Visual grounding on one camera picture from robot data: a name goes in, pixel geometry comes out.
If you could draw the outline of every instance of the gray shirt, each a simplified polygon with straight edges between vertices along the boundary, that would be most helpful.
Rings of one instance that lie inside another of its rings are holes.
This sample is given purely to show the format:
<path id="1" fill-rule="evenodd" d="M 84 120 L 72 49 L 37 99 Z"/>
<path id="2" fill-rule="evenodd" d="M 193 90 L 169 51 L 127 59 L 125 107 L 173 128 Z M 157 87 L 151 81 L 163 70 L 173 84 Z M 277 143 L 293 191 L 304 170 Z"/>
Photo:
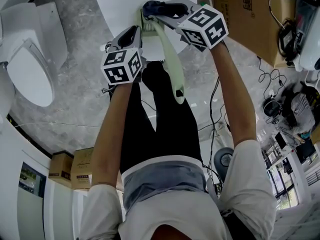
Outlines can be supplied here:
<path id="1" fill-rule="evenodd" d="M 293 134 L 310 131 L 316 121 L 304 93 L 299 93 L 292 99 L 291 109 L 297 122 L 297 126 L 292 129 Z"/>

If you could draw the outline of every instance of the cardboard box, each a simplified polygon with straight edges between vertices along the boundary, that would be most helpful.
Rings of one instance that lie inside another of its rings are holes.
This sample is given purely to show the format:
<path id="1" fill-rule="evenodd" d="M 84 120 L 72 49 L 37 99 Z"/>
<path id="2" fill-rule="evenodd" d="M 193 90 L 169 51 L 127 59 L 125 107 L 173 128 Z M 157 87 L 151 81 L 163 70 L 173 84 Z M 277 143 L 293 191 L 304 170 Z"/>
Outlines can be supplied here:
<path id="1" fill-rule="evenodd" d="M 284 22 L 294 19 L 295 0 L 271 0 L 273 14 Z M 280 27 L 269 11 L 269 0 L 214 0 L 223 13 L 229 37 L 242 44 L 274 68 L 286 67 L 278 51 Z"/>
<path id="2" fill-rule="evenodd" d="M 92 184 L 91 158 L 94 149 L 86 148 L 76 150 L 71 168 L 71 186 L 75 190 L 88 191 Z M 116 189 L 123 191 L 124 187 L 121 180 L 121 174 L 118 173 Z"/>
<path id="3" fill-rule="evenodd" d="M 52 155 L 48 178 L 71 189 L 71 167 L 74 156 L 67 151 Z"/>

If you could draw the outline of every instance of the person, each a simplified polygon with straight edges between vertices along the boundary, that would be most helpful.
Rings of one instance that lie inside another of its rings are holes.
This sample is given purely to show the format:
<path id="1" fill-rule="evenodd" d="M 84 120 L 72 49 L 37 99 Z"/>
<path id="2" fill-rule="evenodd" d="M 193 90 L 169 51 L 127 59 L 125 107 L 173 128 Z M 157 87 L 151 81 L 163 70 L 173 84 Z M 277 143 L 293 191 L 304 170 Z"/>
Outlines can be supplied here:
<path id="1" fill-rule="evenodd" d="M 291 127 L 293 136 L 303 144 L 310 138 L 316 121 L 306 95 L 302 92 L 294 93 L 293 88 L 288 87 L 282 93 L 285 96 L 282 116 Z"/>
<path id="2" fill-rule="evenodd" d="M 162 63 L 150 62 L 142 81 L 153 92 L 156 131 L 139 84 L 118 85 L 92 154 L 80 240 L 270 238 L 277 201 L 256 141 L 255 109 L 227 47 L 219 43 L 211 54 L 235 146 L 218 201 L 212 182 L 205 192 L 197 123 L 188 102 L 176 102 Z M 125 221 L 116 191 L 119 170 Z"/>

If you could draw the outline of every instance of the white t-shirt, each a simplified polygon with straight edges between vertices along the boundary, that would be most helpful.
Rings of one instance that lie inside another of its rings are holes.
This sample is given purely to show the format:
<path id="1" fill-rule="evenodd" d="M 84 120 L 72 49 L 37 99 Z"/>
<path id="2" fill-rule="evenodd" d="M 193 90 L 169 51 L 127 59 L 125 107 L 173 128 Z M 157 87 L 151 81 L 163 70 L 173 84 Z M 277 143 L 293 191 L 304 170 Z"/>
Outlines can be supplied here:
<path id="1" fill-rule="evenodd" d="M 192 191 L 160 193 L 137 202 L 123 222 L 116 189 L 93 186 L 83 210 L 79 239 L 109 240 L 119 232 L 121 240 L 150 240 L 157 227 L 164 224 L 192 240 L 230 239 L 210 195 Z M 246 140 L 235 147 L 219 202 L 223 210 L 233 210 L 256 239 L 270 238 L 277 200 L 257 141 Z"/>

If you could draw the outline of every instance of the leg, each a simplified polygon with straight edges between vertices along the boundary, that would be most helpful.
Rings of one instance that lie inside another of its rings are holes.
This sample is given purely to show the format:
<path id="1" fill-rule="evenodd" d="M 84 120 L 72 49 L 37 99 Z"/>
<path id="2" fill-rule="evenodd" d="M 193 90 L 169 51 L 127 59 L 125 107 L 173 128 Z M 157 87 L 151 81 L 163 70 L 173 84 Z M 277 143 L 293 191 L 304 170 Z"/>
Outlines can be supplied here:
<path id="1" fill-rule="evenodd" d="M 160 156 L 182 155 L 202 162 L 196 119 L 186 100 L 181 105 L 176 102 L 169 74 L 162 63 L 149 63 L 142 80 L 153 92 Z"/>
<path id="2" fill-rule="evenodd" d="M 120 173 L 151 158 L 155 139 L 155 130 L 141 103 L 139 83 L 134 83 L 125 117 Z"/>

